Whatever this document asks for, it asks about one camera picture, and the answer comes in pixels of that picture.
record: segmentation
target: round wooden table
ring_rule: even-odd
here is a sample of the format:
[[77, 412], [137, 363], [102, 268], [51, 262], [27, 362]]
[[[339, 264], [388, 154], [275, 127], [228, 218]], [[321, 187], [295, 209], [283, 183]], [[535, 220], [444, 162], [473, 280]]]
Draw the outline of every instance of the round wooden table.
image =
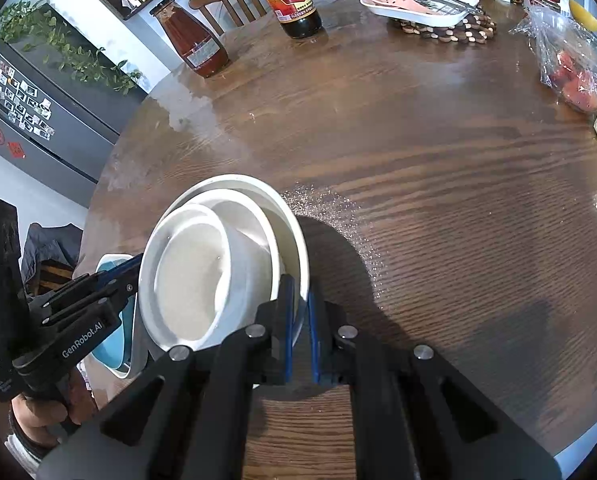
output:
[[[103, 171], [78, 272], [141, 252], [198, 181], [251, 174], [300, 216], [326, 298], [385, 341], [436, 347], [556, 454], [597, 421], [589, 119], [508, 34], [517, 6], [483, 0], [499, 34], [470, 46], [315, 1], [324, 33], [292, 41], [268, 14], [224, 36], [217, 76], [181, 66], [154, 88]], [[252, 409], [244, 478], [354, 477], [347, 388], [260, 388]]]

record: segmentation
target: white container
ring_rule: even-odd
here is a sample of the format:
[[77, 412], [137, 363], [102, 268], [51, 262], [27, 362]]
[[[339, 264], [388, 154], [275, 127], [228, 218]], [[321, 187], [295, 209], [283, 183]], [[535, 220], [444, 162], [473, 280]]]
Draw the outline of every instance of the white container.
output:
[[[133, 256], [129, 254], [104, 254], [96, 266], [96, 271], [109, 262], [127, 261]], [[147, 333], [141, 321], [138, 297], [134, 299], [134, 316], [132, 322], [132, 341], [130, 352], [130, 364], [124, 364], [121, 368], [106, 368], [110, 370], [119, 379], [131, 379], [138, 375], [147, 363]]]
[[276, 300], [284, 266], [278, 254], [278, 245], [272, 225], [256, 202], [233, 189], [211, 189], [194, 196], [186, 203], [209, 207], [222, 222], [243, 233], [269, 253], [272, 266], [270, 300]]
[[294, 304], [294, 323], [292, 328], [292, 342], [296, 343], [303, 327], [304, 314], [309, 292], [309, 260], [307, 246], [301, 226], [296, 220], [290, 207], [276, 190], [253, 176], [241, 174], [224, 174], [213, 176], [199, 182], [185, 191], [174, 203], [167, 208], [160, 222], [176, 208], [179, 208], [192, 197], [210, 189], [234, 189], [256, 202], [267, 216], [272, 225], [274, 236], [278, 244], [280, 259], [285, 265], [285, 271], [294, 277], [296, 285]]
[[[475, 6], [479, 0], [460, 0], [468, 5]], [[396, 18], [397, 20], [406, 20], [408, 22], [422, 23], [429, 27], [452, 27], [467, 16], [467, 12], [457, 14], [426, 14], [414, 10], [399, 9], [397, 7], [387, 7], [376, 5], [370, 0], [361, 0], [361, 5], [368, 7], [371, 12], [387, 18]]]
[[138, 276], [141, 316], [165, 351], [208, 348], [254, 321], [271, 281], [264, 248], [208, 207], [189, 203], [159, 222], [147, 241]]

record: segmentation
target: black jar lid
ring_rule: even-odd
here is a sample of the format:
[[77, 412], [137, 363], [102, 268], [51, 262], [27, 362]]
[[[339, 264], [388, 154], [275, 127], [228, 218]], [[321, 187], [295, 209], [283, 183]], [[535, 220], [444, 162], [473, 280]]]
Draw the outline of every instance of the black jar lid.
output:
[[152, 16], [155, 16], [157, 14], [157, 12], [160, 12], [166, 5], [172, 3], [173, 1], [174, 0], [163, 0], [156, 7], [154, 7], [154, 9], [150, 10], [149, 13]]

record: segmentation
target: clear plastic bag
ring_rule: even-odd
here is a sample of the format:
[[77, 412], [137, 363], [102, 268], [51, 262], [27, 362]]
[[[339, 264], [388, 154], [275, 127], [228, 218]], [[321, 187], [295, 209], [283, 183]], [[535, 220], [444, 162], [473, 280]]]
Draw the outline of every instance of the clear plastic bag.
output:
[[541, 82], [579, 111], [597, 111], [597, 37], [567, 16], [531, 6], [511, 31], [536, 39]]

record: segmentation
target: gray refrigerator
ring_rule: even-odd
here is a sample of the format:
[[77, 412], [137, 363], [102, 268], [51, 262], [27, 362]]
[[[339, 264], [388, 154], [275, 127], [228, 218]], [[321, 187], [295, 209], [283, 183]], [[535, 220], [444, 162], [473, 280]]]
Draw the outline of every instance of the gray refrigerator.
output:
[[[70, 42], [96, 51], [74, 28]], [[56, 50], [42, 44], [26, 52], [26, 43], [0, 41], [0, 155], [88, 207], [118, 136], [146, 93], [135, 87], [123, 95], [101, 82], [74, 80], [69, 70], [58, 70]]]

